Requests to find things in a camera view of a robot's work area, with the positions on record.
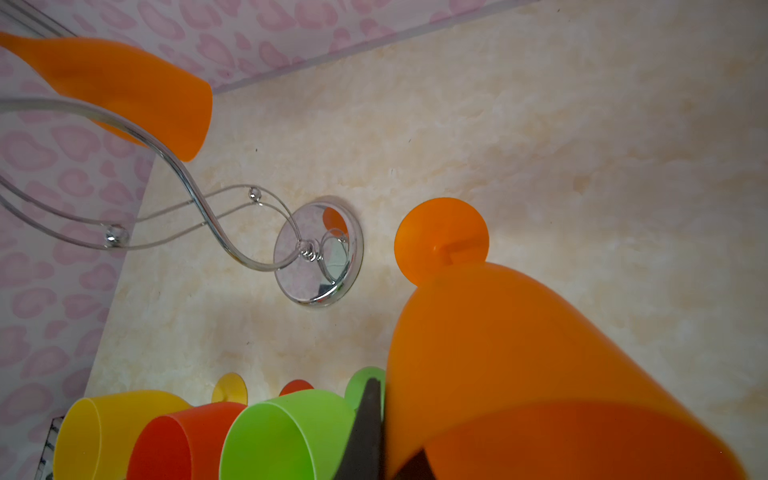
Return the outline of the green plastic wine glass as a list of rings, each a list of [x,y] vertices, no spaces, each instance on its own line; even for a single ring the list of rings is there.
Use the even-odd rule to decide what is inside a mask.
[[[385,371],[365,367],[340,396],[305,389],[247,407],[222,447],[221,479],[331,479],[341,465],[369,379]]]

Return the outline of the red plastic wine glass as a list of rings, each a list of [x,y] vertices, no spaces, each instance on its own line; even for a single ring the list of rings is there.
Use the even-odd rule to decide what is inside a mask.
[[[159,416],[139,435],[129,479],[221,479],[225,437],[247,406],[230,401]]]

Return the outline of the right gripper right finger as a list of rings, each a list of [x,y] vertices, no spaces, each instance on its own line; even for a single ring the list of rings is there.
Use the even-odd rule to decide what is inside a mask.
[[[435,480],[426,452],[420,450],[395,475],[395,480]]]

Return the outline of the orange plastic wine glass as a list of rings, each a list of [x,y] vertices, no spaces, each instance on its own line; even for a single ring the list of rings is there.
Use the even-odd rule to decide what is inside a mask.
[[[729,447],[584,315],[488,261],[455,198],[395,236],[415,290],[386,368],[384,475],[420,450],[437,479],[742,479]]]
[[[3,33],[1,46],[59,95],[132,121],[181,161],[193,160],[202,148],[212,117],[212,88],[182,68],[140,48],[95,38]]]

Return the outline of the yellow plastic wine glass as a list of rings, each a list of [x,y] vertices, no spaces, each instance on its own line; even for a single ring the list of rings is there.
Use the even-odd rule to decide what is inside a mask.
[[[236,373],[222,376],[214,387],[210,403],[224,401],[247,406],[247,387]],[[160,390],[78,400],[64,417],[57,438],[54,478],[129,479],[129,460],[144,428],[159,416],[191,408],[195,407],[181,397]]]

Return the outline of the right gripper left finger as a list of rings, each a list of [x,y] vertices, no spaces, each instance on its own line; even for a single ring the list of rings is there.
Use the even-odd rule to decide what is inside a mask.
[[[382,478],[383,418],[381,382],[365,384],[350,436],[335,480]]]

